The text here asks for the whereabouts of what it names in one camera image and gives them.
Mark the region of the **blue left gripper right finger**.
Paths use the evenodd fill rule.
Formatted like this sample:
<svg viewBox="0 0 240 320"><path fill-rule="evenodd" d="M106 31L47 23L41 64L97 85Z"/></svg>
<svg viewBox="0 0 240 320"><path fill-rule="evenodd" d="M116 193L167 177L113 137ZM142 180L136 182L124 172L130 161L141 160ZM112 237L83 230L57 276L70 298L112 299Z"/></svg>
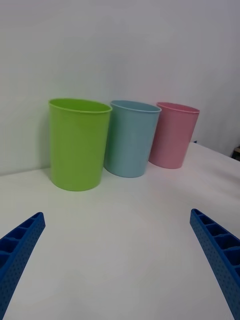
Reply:
<svg viewBox="0 0 240 320"><path fill-rule="evenodd" d="M240 240L198 209L189 221L235 320L240 318Z"/></svg>

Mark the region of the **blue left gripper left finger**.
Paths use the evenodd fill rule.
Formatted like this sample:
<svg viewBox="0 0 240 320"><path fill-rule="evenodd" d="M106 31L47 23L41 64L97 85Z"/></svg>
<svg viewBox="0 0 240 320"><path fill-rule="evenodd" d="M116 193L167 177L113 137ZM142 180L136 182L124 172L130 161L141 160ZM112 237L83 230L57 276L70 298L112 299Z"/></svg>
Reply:
<svg viewBox="0 0 240 320"><path fill-rule="evenodd" d="M0 319L45 226L44 214L37 212L0 239Z"/></svg>

